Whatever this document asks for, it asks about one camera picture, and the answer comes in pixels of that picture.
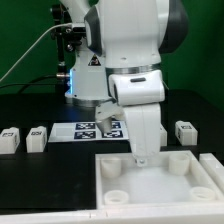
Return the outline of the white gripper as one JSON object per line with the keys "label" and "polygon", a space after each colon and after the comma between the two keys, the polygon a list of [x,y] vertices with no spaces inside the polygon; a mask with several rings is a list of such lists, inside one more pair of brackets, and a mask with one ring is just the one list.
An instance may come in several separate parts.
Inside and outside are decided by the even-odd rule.
{"label": "white gripper", "polygon": [[160,152],[160,102],[165,90],[160,70],[138,74],[112,74],[109,90],[122,108],[133,157],[146,165]]}

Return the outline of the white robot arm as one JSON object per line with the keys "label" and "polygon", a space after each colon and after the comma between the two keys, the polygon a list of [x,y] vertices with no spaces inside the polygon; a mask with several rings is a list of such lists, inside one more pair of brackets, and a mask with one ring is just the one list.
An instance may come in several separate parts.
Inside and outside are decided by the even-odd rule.
{"label": "white robot arm", "polygon": [[141,167],[160,152],[160,103],[165,99],[161,55],[175,51],[188,32],[182,0],[60,0],[72,26],[86,30],[87,47],[104,59],[110,99],[96,107],[103,133],[111,118],[126,123],[134,159]]}

